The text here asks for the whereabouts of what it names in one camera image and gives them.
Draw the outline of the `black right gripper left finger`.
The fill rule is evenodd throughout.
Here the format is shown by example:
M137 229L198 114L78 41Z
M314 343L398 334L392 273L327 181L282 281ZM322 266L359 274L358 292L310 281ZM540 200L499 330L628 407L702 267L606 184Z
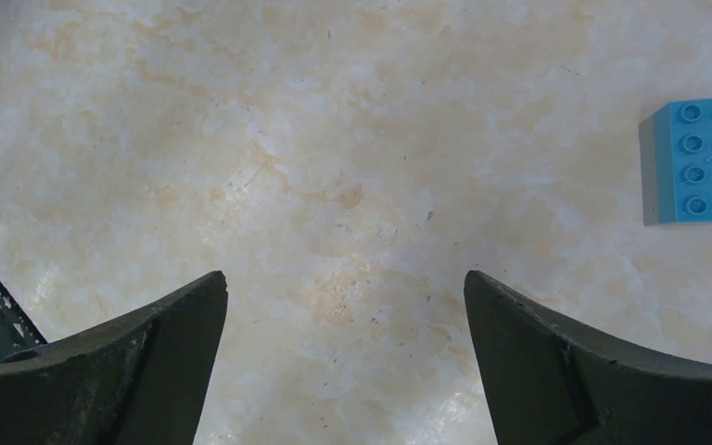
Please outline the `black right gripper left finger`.
M0 361L0 444L190 444L227 313L220 271Z

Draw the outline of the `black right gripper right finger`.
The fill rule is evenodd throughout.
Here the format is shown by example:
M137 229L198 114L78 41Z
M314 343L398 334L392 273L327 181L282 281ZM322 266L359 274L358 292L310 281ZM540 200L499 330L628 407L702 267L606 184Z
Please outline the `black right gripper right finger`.
M464 302L501 444L712 444L712 364L651 350L480 271Z

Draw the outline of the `light blue toy brick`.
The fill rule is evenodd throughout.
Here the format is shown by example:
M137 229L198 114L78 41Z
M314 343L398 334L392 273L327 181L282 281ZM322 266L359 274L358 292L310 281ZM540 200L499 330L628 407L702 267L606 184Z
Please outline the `light blue toy brick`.
M712 97L665 104L638 137L643 222L712 223Z

